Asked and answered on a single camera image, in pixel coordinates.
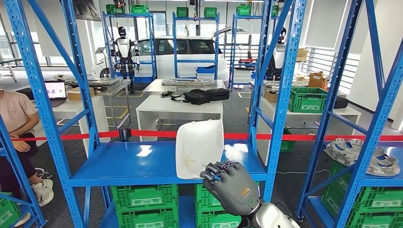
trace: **beige t-shirt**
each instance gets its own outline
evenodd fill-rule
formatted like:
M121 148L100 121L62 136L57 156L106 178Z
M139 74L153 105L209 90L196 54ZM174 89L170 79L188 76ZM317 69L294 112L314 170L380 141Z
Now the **beige t-shirt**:
M19 129L28 122L28 115L36 112L37 109L25 94L4 91L0 99L0 114L8 132Z

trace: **white sneaker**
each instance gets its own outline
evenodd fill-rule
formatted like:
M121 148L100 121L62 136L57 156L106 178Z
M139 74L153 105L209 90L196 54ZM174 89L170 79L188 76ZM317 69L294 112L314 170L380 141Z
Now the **white sneaker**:
M52 201L54 197L52 180L44 179L43 183L33 184L32 188L37 196L39 206L43 207Z
M31 213L28 212L27 214L25 214L25 216L20 221L17 222L17 224L14 225L14 227L21 226L22 224L26 223L30 218L31 218Z

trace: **black backpack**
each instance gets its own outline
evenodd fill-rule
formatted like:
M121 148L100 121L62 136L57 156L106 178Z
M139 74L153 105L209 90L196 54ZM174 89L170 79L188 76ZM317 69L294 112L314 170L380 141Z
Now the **black backpack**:
M177 100L178 97L185 95L184 100ZM200 89L193 89L188 93L178 96L171 96L173 101L183 101L185 103L191 103L192 105L201 105L209 103L210 101L222 101L227 100L230 97L230 92L226 89L210 89L207 91Z
M177 100L178 97L185 95L184 100ZM185 103L191 103L192 105L201 105L210 102L210 94L206 91L200 89L193 89L188 93L181 94L178 96L171 96L171 100L173 101L183 101Z

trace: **blue metal shelving rack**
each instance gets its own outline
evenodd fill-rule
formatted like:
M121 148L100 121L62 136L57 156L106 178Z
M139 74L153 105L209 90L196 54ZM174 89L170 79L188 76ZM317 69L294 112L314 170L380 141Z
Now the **blue metal shelving rack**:
M83 100L84 110L77 117L70 120L61 128L56 126L56 120L52 112L48 94L45 92L43 75L32 37L30 36L27 19L22 0L5 0L6 8L16 34L24 67L26 68L29 82L36 103L39 116L48 139L49 147L55 161L56 169L60 177L62 189L65 193L70 209L73 224L76 228L88 227L90 213L91 188L101 186L106 213L101 221L101 227L117 228L115 206L110 199L107 186L114 185L146 185L167 183L201 183L201 180L183 180L176 176L175 168L175 141L159 142L111 142L100 143L96 128L91 97L84 67L81 46L79 43L77 25L75 23L74 8L69 0L61 0L62 9L66 19L68 34L73 50L74 62L62 46L49 21L40 9L36 0L29 0L33 11L38 16L45 30L48 32L59 52L67 62L75 78L77 79ZM281 77L279 100L276 108L276 117L271 121L259 108L263 77L272 57L275 39L272 39L267 48L269 23L272 1L265 1L261 24L261 36L259 47L259 65L257 65L257 77L253 93L253 106L251 110L251 122L248 140L225 140L226 151L223 160L232 159L240 161L256 181L265 181L263 199L270 201L273 190L274 178L277 169L281 137L284 129L291 80L294 72L294 64L297 56L299 37L301 34L306 0L286 0L284 10L279 17L279 24L284 24L288 10L292 5L292 14L289 25L288 43L286 48L286 60ZM281 27L275 29L274 37L278 37ZM256 147L256 122L260 115L263 120L273 128L273 138L270 144L270 158L268 167L260 164ZM74 174L70 172L60 135L74 122L85 117L89 126L90 146L88 160ZM74 189L85 187L84 211L78 205L77 195ZM194 198L181 197L179 199L180 227L195 227Z
M271 17L273 20L274 26L273 26L273 33L276 28L276 20L279 17ZM249 83L235 83L234 82L234 73L235 73L235 66L252 66L256 67L260 63L256 61L256 63L247 63L247 64L240 64L240 63L235 63L235 51L236 48L239 44L237 44L237 30L236 28L238 27L238 20L239 19L263 19L263 16L240 16L237 13L232 16L232 34L231 34L231 56L230 56L230 81L229 81L229 87L230 90L232 91L234 88L234 85L249 85Z
M353 39L355 27L357 24L358 14L363 3L366 3L366 10L368 15L369 22L369 31L370 38L372 43L372 51L374 57L374 65L375 65L375 77L378 85L378 94L379 94L379 102L376 107L373 119L370 123L370 126L367 129L364 129L355 123L349 122L347 119L335 114L333 112L333 108L335 105L338 88L342 78L342 72L345 67L345 63L347 60L347 54L349 52L351 42ZM373 175L365 174L368 168L370 159L379 142L379 138L382 134L382 130L386 123L386 120L389 116L390 110L392 108L392 104L396 98L396 94L399 91L399 87L401 85L403 79L403 39L397 51L396 58L392 65L391 71L389 73L388 78L384 79L383 67L382 67L382 58L379 47L379 37L378 31L376 27L376 19L375 19L375 10L374 10L374 2L373 0L353 0L351 3L350 12L348 15L347 23L345 26L342 43L340 45L339 55L336 61L335 70L333 72L331 86L329 89L329 93L326 99L326 105L324 108L324 112L322 115L322 120L320 123L320 127L318 130L318 134L315 141L315 146L312 151L310 164L308 167L307 175L305 177L305 183L302 190L301 198L299 201L299 205L297 208L297 216L299 219L307 218L308 221L314 226L314 222L307 211L307 206L310 204L317 214L322 219L325 227L328 228L342 228L344 227L351 208L355 202L357 194L361 190L361 187L371 186L371 187L401 187L403 186L403 177L402 175L394 176L394 177L378 177ZM363 143L360 155L357 159L357 162L342 170L337 175L329 178L325 182L318 184L315 187L312 187L312 181L315 176L315 171L317 169L319 156L322 152L323 145L325 143L324 137L326 135L326 130L329 124L330 118L336 118L345 124L351 126L352 128L358 130L359 132L366 135L365 141ZM340 177L342 174L346 172L352 172L351 180L346 189L346 194L340 206L340 210L336 218L332 218L328 211L324 208L320 201L320 197L311 196L313 193L318 191L319 189L325 187L330 184L336 178Z
M20 204L19 209L21 211L21 216L19 219L22 219L27 213L31 214L31 218L24 223L23 227L29 228L32 224L36 223L36 226L41 228L47 223L47 221L43 218L37 199L35 198L32 188L28 182L27 175L22 168L21 162L18 158L17 152L14 149L9 132L7 131L6 125L4 124L2 118L0 118L0 143L2 145L2 148L0 148L0 156L5 156L9 161L14 170L15 176L19 181L22 193L28 200L23 201L1 193L0 198L11 200Z
M212 59L178 59L178 44L176 41L176 21L177 20L192 20L192 21L215 21L216 32L215 32L215 42L214 42L214 60ZM174 68L175 68L175 78L179 78L178 75L178 63L212 63L214 64L214 80L217 80L218 72L218 40L219 40L219 28L220 25L220 13L217 14L215 18L183 18L177 17L175 12L172 12L172 31L173 31L173 58L174 58Z
M105 12L102 12L102 24L103 24L103 27L104 27L104 40L105 40L106 51L108 53L109 69L113 69L113 70L110 70L110 74L111 74L111 78L115 78L115 75L117 76L118 74L115 72L115 67L114 67L114 64L112 62L111 48L110 48L110 44L109 44L109 41L110 40L114 41L115 37L114 37L114 34L113 34L113 29L109 33L108 25L107 25L107 22L106 22L106 19L109 19L109 26L111 28L113 28L112 18L146 18L148 20L148 25L149 25L148 26L148 29L149 29L148 32L150 34L149 42L150 42L151 61L140 61L140 67L143 64L144 65L151 65L153 73L149 77L136 77L135 74L134 74L133 82L134 83L150 83L150 82L154 81L156 76L157 76L157 64L156 64L156 56L155 56L156 52L155 52L154 18L153 18L153 14L150 13L150 12L148 12L146 14L105 14ZM114 60L115 63L117 63L117 61L118 61L116 56L114 56L113 60Z

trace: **laptop screen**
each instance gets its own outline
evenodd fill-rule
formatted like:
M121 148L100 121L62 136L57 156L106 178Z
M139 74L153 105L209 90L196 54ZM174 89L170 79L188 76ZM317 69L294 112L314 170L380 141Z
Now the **laptop screen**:
M66 98L64 82L45 82L46 90L50 99Z

